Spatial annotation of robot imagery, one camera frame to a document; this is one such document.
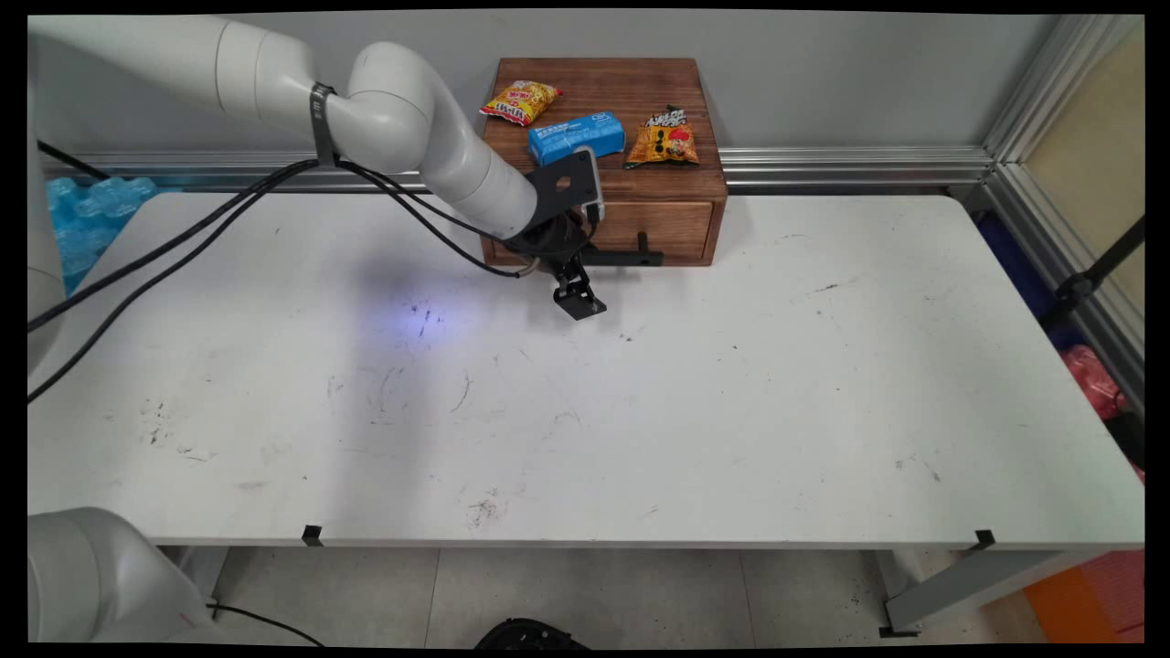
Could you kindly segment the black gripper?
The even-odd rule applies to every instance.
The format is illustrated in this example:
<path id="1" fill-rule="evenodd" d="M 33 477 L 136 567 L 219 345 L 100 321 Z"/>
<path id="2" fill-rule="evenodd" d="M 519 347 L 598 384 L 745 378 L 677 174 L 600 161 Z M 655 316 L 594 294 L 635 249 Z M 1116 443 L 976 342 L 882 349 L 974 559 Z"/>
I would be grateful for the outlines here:
<path id="1" fill-rule="evenodd" d="M 581 206 L 580 211 L 570 208 L 539 225 L 534 222 L 518 237 L 503 241 L 503 246 L 524 262 L 522 277 L 535 270 L 552 275 L 555 304 L 580 321 L 610 309 L 596 296 L 584 268 L 596 266 L 601 254 L 591 242 L 596 229 L 596 206 Z"/>

